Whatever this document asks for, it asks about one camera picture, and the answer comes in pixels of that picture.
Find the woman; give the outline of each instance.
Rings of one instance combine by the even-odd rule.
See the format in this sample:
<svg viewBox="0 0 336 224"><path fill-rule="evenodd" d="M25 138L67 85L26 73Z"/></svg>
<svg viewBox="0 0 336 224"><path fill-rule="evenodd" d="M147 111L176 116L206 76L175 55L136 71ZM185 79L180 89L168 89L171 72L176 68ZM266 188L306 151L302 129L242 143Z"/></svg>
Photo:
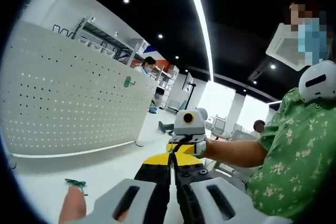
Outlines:
<svg viewBox="0 0 336 224"><path fill-rule="evenodd" d="M152 57L148 56L145 58L141 66L136 66L134 69L140 73L149 74L153 68L155 68L155 65L156 61Z"/></svg>

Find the green cable clip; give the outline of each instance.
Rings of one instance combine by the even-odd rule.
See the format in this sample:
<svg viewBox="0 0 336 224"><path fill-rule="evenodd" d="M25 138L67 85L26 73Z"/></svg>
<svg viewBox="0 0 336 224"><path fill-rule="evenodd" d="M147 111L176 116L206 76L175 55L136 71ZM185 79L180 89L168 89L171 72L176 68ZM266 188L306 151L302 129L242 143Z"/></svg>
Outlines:
<svg viewBox="0 0 336 224"><path fill-rule="evenodd" d="M80 190L82 191L82 193L84 194L84 196L88 196L88 194L85 194L84 191L83 191L83 187L86 186L86 182L85 181L77 181L77 180L69 179L69 178L66 178L65 181L67 183L69 183L70 185L72 185L72 186L79 187Z"/></svg>

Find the floral shirt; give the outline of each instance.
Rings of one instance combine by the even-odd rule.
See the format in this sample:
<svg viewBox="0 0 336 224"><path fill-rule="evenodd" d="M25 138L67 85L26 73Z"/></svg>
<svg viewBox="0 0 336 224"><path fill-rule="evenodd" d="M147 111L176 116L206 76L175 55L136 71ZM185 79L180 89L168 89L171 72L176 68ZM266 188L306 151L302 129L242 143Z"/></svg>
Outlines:
<svg viewBox="0 0 336 224"><path fill-rule="evenodd" d="M336 155L336 101L304 104L298 89L290 90L257 141L268 154L247 193L261 212L295 220Z"/></svg>

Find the yellow robot part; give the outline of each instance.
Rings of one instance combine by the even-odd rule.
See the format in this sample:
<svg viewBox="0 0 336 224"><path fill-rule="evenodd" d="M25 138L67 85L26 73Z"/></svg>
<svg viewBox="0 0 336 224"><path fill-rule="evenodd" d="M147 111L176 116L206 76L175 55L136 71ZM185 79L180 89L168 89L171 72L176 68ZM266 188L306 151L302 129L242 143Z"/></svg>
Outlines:
<svg viewBox="0 0 336 224"><path fill-rule="evenodd" d="M167 165L168 159L169 159L169 153L162 153L162 154L147 158L143 162L143 164L145 165Z"/></svg>
<svg viewBox="0 0 336 224"><path fill-rule="evenodd" d="M197 157L188 154L176 152L175 156L178 166L203 164L202 161L200 161Z"/></svg>
<svg viewBox="0 0 336 224"><path fill-rule="evenodd" d="M175 148L177 144L167 144L166 150L167 152L170 152L171 149ZM178 149L179 153L185 153L185 154L195 154L195 147L193 144L185 144Z"/></svg>
<svg viewBox="0 0 336 224"><path fill-rule="evenodd" d="M197 157L191 156L189 154L176 152L175 156L176 156L178 166L202 164L202 161L200 161ZM151 156L147 158L143 162L143 164L144 165L167 165L168 159L169 159L169 153L163 153L163 154L159 154L159 155L155 155L155 156Z"/></svg>

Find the screw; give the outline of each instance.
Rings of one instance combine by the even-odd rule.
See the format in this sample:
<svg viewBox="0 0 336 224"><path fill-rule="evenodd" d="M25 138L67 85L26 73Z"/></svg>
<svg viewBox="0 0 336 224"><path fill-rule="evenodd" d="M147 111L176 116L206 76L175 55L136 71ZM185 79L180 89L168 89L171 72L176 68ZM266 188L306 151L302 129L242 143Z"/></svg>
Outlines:
<svg viewBox="0 0 336 224"><path fill-rule="evenodd" d="M183 173L183 174L182 174L182 177L184 177L184 178L188 178L188 177L190 177L190 173Z"/></svg>
<svg viewBox="0 0 336 224"><path fill-rule="evenodd" d="M207 174L208 171L206 169L202 169L202 170L199 170L198 173L204 175L204 174Z"/></svg>

